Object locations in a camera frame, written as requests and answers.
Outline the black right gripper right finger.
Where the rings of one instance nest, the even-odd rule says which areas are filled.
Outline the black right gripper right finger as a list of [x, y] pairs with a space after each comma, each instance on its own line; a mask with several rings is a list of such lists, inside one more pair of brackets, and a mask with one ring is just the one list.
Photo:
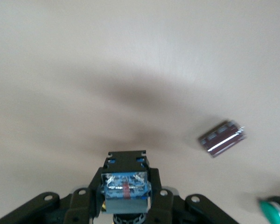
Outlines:
[[171, 224], [173, 221], [174, 195], [161, 185], [159, 170], [150, 168], [150, 183], [152, 187], [151, 207], [147, 213], [147, 224]]

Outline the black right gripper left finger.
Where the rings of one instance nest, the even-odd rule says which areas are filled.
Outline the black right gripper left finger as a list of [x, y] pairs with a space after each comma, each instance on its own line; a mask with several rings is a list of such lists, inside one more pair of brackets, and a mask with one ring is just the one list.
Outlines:
[[70, 199], [70, 207], [65, 213], [65, 224], [92, 224], [97, 218], [103, 204], [102, 168], [99, 168], [89, 186], [74, 191]]

